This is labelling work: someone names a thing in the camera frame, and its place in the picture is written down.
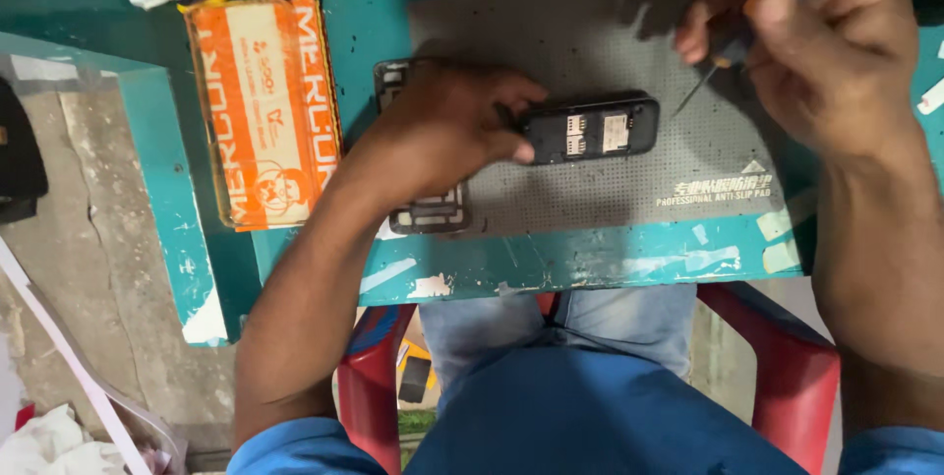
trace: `gray mat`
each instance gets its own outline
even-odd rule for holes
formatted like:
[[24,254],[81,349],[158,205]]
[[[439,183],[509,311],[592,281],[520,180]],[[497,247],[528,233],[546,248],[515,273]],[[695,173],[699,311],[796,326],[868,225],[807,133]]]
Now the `gray mat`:
[[743,74],[719,71],[670,119],[701,76],[671,51],[671,28],[687,1],[410,5],[413,46],[422,45],[424,54],[520,68],[553,98],[643,89],[662,106],[658,141],[645,155],[540,167],[501,163],[481,171],[469,181],[473,223],[464,235],[672,222],[783,207],[770,149],[780,148],[784,136],[751,99]]

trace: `hand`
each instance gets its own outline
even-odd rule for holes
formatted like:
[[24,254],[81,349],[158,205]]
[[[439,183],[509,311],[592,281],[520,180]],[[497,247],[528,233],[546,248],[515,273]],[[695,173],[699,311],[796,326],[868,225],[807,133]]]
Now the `hand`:
[[332,184],[356,178],[394,208],[443,194],[500,159],[530,163],[534,149],[504,126],[496,105],[516,117],[547,95],[517,71],[418,62],[404,90],[341,161]]
[[[744,1],[696,0],[676,33],[683,60],[704,59],[709,26]],[[920,127],[909,105],[917,55],[911,0],[751,0],[745,13],[757,35],[750,78],[793,138],[824,157],[913,148]]]

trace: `jeans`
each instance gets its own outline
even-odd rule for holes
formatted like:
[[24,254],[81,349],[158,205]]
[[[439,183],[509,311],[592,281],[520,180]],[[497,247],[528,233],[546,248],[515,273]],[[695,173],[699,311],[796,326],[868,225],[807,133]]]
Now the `jeans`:
[[500,348],[559,346],[642,357],[688,374],[695,284],[566,291],[551,322],[533,295],[436,301],[419,306],[442,391]]

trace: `white triangle logo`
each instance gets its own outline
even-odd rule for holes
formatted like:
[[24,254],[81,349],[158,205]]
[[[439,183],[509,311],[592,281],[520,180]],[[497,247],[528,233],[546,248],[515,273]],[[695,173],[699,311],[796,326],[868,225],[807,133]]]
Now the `white triangle logo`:
[[760,163],[757,163],[756,159],[751,159],[747,167],[744,168],[744,171],[741,171],[741,175],[747,175],[749,173],[765,173],[767,169],[764,169]]

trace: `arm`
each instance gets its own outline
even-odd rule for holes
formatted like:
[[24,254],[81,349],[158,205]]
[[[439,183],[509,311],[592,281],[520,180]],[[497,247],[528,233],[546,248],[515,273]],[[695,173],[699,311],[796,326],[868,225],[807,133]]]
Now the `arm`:
[[[708,55],[710,20],[745,0],[697,0],[676,35]],[[910,0],[751,0],[751,80],[770,115],[822,162],[813,285],[842,355],[847,437],[944,431],[944,220],[909,106]]]
[[336,417],[331,374],[348,345],[381,221],[492,161],[531,161],[533,149],[504,129],[495,104],[517,114],[546,94],[513,71],[431,62],[417,69],[341,162],[249,314],[236,356],[233,450],[284,421]]

